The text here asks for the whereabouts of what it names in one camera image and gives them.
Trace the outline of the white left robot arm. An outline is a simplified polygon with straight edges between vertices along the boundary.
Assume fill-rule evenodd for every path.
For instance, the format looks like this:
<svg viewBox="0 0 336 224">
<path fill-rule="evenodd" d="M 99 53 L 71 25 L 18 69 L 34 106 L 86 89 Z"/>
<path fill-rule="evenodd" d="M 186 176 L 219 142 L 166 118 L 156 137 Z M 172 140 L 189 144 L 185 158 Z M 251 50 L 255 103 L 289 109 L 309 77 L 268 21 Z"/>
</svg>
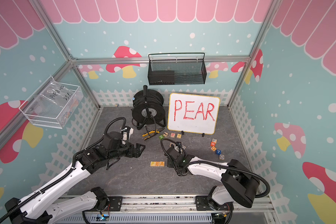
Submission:
<svg viewBox="0 0 336 224">
<path fill-rule="evenodd" d="M 53 224 L 79 212 L 109 209 L 109 196 L 100 187 L 63 203 L 56 203 L 66 191 L 86 179 L 102 167 L 110 167 L 121 157 L 139 158 L 145 145 L 120 143 L 113 147 L 103 145 L 89 146 L 74 154 L 72 163 L 63 172 L 35 192 L 21 198 L 12 198 L 6 202 L 7 213 L 0 218 L 0 224 L 7 218 L 12 224 Z"/>
</svg>

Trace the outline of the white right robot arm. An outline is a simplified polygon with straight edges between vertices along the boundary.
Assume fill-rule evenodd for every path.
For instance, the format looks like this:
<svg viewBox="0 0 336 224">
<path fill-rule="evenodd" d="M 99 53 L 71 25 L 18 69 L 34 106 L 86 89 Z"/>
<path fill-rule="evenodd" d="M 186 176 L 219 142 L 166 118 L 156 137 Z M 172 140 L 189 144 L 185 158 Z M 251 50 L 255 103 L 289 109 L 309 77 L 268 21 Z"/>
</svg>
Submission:
<svg viewBox="0 0 336 224">
<path fill-rule="evenodd" d="M 214 186 L 207 196 L 196 197 L 198 210 L 232 209 L 232 203 L 252 208 L 256 198 L 265 197 L 270 193 L 268 181 L 251 172 L 238 160 L 232 159 L 228 163 L 207 161 L 174 147 L 163 149 L 163 152 L 169 167 L 173 168 L 178 176 L 205 176 L 221 183 Z"/>
</svg>

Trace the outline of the whiteboard with red PEAR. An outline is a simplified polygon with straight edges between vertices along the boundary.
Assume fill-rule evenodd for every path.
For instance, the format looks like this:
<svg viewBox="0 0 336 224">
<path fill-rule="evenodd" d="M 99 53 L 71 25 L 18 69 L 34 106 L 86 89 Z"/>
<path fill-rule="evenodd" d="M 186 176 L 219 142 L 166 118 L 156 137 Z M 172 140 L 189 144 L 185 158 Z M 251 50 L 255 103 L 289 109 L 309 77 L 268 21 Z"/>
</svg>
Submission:
<svg viewBox="0 0 336 224">
<path fill-rule="evenodd" d="M 212 135 L 219 106 L 218 97 L 172 93 L 169 97 L 168 130 Z"/>
</svg>

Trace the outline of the black box in basket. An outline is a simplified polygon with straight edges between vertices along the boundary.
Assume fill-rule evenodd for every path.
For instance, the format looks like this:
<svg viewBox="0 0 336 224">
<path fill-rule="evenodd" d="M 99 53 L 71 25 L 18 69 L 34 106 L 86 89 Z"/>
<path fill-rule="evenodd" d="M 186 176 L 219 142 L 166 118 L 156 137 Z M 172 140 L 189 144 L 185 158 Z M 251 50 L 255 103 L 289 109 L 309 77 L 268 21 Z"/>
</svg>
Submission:
<svg viewBox="0 0 336 224">
<path fill-rule="evenodd" d="M 150 85 L 174 85 L 174 71 L 149 71 L 148 82 Z"/>
</svg>

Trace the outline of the yellow handled pliers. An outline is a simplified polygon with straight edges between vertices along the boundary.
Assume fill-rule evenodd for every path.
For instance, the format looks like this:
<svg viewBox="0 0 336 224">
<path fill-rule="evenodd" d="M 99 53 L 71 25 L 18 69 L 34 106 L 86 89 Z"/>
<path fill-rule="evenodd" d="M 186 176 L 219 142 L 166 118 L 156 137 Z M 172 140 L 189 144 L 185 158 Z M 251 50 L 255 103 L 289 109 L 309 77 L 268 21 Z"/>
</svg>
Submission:
<svg viewBox="0 0 336 224">
<path fill-rule="evenodd" d="M 156 129 L 156 130 L 153 130 L 153 131 L 150 131 L 148 133 L 143 134 L 142 137 L 146 141 L 146 140 L 148 140 L 150 138 L 153 138 L 154 136 L 156 136 L 157 134 L 159 134 L 161 131 L 162 131 L 162 129 Z"/>
</svg>

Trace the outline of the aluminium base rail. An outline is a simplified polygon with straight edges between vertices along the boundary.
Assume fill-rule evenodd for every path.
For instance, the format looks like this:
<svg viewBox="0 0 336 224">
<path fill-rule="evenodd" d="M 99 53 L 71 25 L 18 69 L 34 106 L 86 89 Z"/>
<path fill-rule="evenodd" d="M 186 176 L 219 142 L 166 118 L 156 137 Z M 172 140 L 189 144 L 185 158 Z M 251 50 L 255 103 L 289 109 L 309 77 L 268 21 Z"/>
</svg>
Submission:
<svg viewBox="0 0 336 224">
<path fill-rule="evenodd" d="M 225 203 L 217 210 L 206 195 L 110 196 L 111 205 L 99 212 L 78 212 L 61 224 L 277 224 L 279 220 L 268 197 L 255 199 L 252 208 Z"/>
</svg>

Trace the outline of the black mesh wall basket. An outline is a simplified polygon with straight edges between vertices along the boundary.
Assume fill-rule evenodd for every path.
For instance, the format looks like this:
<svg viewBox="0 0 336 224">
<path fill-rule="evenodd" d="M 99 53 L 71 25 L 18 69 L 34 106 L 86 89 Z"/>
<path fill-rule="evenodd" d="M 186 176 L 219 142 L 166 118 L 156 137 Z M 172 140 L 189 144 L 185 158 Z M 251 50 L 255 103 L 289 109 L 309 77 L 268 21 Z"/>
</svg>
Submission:
<svg viewBox="0 0 336 224">
<path fill-rule="evenodd" d="M 149 54 L 149 71 L 174 71 L 174 85 L 204 85 L 207 77 L 205 54 L 155 53 Z"/>
</svg>

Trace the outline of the clear plastic wall bin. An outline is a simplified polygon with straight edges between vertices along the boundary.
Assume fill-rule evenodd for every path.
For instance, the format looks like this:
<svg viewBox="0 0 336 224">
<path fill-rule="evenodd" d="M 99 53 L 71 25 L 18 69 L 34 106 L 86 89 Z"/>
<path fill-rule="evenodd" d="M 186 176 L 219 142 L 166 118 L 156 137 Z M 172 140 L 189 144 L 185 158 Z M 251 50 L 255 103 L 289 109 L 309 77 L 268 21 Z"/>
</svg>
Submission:
<svg viewBox="0 0 336 224">
<path fill-rule="evenodd" d="M 50 77 L 41 90 L 36 90 L 19 106 L 19 110 L 34 126 L 62 129 L 83 97 L 80 86 Z"/>
</svg>

